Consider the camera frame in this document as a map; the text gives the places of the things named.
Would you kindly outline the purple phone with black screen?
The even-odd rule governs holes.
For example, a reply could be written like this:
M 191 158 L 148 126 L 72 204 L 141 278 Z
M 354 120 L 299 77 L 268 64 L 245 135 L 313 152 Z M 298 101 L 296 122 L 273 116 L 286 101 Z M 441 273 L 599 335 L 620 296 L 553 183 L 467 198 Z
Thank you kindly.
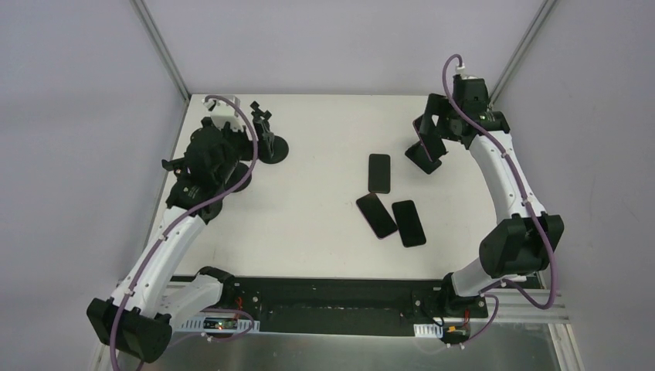
M 384 239 L 398 231 L 395 220 L 375 193 L 362 196 L 355 203 L 378 239 Z

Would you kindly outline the black round-base phone stand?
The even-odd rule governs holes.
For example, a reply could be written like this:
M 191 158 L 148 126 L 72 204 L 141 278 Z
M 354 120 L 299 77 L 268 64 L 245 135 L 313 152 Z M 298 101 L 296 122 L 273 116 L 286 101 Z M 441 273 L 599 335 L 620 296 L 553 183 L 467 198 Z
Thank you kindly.
M 235 169 L 233 170 L 231 176 L 229 177 L 229 180 L 226 182 L 225 189 L 230 189 L 239 181 L 241 181 L 243 177 L 246 175 L 248 169 L 249 169 L 248 165 L 239 162 L 235 167 Z M 234 189 L 233 192 L 242 192 L 249 186 L 251 181 L 252 181 L 252 176 L 248 175 L 246 180 L 238 188 Z

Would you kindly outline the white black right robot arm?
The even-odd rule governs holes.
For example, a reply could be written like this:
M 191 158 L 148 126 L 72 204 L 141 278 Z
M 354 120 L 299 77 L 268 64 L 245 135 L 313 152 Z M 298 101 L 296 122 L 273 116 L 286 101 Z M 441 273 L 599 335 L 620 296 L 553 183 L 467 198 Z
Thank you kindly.
M 456 317 L 469 307 L 469 297 L 516 275 L 549 270 L 552 291 L 558 289 L 555 250 L 564 232 L 559 215 L 546 211 L 528 184 L 514 151 L 504 114 L 490 107 L 484 79 L 453 77 L 453 88 L 430 94 L 419 133 L 433 141 L 426 150 L 438 162 L 445 140 L 461 143 L 482 172 L 494 204 L 497 225 L 480 242 L 479 257 L 450 276 L 452 288 L 439 294 L 439 309 Z

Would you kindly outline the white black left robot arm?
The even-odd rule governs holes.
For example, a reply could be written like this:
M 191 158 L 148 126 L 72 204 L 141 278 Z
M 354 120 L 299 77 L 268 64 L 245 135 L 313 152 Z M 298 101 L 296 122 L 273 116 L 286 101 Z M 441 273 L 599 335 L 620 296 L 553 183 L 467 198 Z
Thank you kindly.
M 175 182 L 158 230 L 109 297 L 92 299 L 86 309 L 114 369 L 120 368 L 118 354 L 154 362 L 180 323 L 208 306 L 221 313 L 234 306 L 236 293 L 224 284 L 227 274 L 211 267 L 177 293 L 165 290 L 194 240 L 220 214 L 223 199 L 249 183 L 262 140 L 250 119 L 238 124 L 235 118 L 204 117 L 183 156 L 162 160 Z

